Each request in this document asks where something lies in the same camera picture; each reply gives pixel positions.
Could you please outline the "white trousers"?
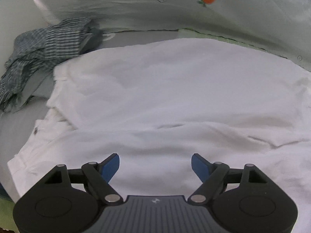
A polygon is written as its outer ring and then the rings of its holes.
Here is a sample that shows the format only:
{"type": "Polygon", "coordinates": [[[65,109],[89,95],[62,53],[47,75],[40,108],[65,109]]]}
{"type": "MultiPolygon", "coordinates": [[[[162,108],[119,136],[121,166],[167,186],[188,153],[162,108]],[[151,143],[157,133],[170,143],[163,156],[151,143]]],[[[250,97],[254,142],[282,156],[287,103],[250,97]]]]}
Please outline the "white trousers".
{"type": "Polygon", "coordinates": [[[112,153],[122,195],[186,195],[194,153],[253,163],[297,204],[310,232],[310,72],[288,59],[205,38],[106,48],[56,66],[47,115],[8,162],[23,196],[55,165],[112,153]]]}

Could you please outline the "grey folded garment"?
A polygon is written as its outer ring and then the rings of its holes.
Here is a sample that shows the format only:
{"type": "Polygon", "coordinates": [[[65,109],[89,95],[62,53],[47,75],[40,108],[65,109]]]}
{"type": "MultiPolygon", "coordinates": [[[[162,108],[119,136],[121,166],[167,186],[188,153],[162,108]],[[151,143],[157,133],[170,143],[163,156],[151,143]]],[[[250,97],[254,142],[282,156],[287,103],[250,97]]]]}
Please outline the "grey folded garment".
{"type": "Polygon", "coordinates": [[[54,61],[28,62],[18,76],[13,108],[21,109],[32,97],[49,98],[54,86],[54,61]]]}

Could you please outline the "blue checked shirt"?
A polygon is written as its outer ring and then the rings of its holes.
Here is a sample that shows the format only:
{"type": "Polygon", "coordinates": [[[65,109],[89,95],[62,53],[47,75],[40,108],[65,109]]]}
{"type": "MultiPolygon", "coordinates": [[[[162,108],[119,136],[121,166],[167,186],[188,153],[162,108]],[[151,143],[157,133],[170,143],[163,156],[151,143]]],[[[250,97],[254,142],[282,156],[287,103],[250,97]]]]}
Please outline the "blue checked shirt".
{"type": "Polygon", "coordinates": [[[85,17],[65,19],[17,36],[1,77],[1,111],[22,107],[31,97],[23,93],[30,79],[39,84],[58,64],[97,48],[102,37],[102,30],[85,17]]]}

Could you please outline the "green grid bed sheet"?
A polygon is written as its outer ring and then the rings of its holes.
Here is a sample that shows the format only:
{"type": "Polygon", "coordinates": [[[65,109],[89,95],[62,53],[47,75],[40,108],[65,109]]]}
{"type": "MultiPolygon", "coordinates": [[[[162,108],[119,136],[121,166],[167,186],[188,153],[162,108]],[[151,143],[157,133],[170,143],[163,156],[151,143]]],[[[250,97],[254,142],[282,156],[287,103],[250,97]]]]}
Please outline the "green grid bed sheet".
{"type": "Polygon", "coordinates": [[[188,29],[180,29],[178,30],[178,35],[177,38],[208,38],[208,39],[214,39],[217,41],[221,41],[221,42],[225,42],[225,43],[229,43],[229,44],[235,44],[238,46],[242,46],[242,47],[246,47],[246,48],[251,48],[254,50],[260,50],[263,52],[267,52],[267,50],[265,50],[264,48],[261,47],[257,47],[254,46],[252,44],[247,44],[241,41],[237,41],[231,38],[226,38],[226,37],[222,37],[222,36],[215,36],[215,35],[211,35],[211,34],[203,34],[203,33],[199,33],[196,32],[194,30],[188,30],[188,29]]]}

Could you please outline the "white carrot print quilt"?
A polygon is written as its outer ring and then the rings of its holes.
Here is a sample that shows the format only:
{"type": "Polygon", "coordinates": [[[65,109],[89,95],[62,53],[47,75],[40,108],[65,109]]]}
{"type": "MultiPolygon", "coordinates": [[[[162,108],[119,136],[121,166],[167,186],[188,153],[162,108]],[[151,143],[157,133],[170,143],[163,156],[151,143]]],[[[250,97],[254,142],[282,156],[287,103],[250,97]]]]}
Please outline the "white carrot print quilt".
{"type": "Polygon", "coordinates": [[[310,0],[33,0],[50,24],[93,19],[110,32],[190,29],[253,45],[310,70],[310,0]]]}

